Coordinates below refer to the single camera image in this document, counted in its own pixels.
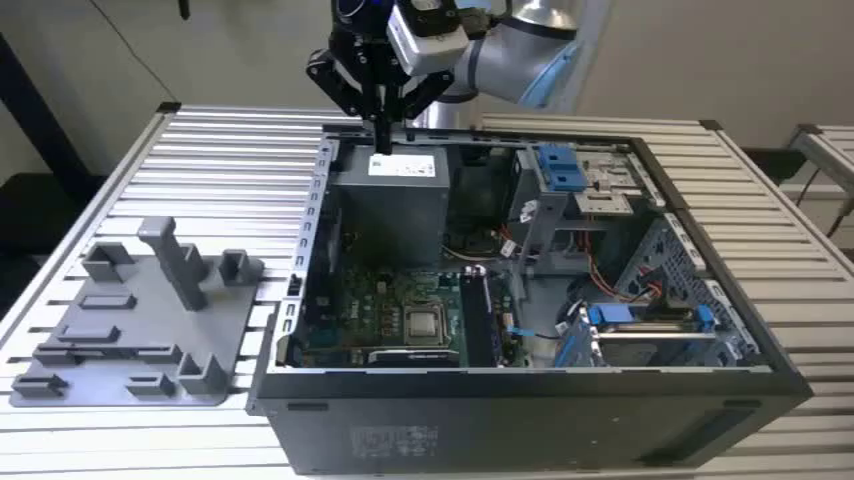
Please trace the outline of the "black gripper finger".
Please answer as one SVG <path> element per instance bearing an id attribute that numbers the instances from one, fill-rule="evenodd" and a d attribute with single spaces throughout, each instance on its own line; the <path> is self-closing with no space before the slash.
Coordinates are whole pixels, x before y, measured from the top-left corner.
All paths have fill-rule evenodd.
<path id="1" fill-rule="evenodd" d="M 426 75 L 413 90 L 404 92 L 412 77 L 406 73 L 394 74 L 386 81 L 384 94 L 384 152 L 393 152 L 393 127 L 405 120 L 414 120 L 429 105 L 442 96 L 454 83 L 456 77 L 450 70 Z"/>
<path id="2" fill-rule="evenodd" d="M 329 49 L 315 50 L 310 54 L 306 74 L 342 112 L 351 117 L 361 117 L 371 124 L 375 151 L 384 152 L 385 125 L 378 115 L 377 95 L 366 94 L 353 86 L 338 70 L 337 60 Z"/>

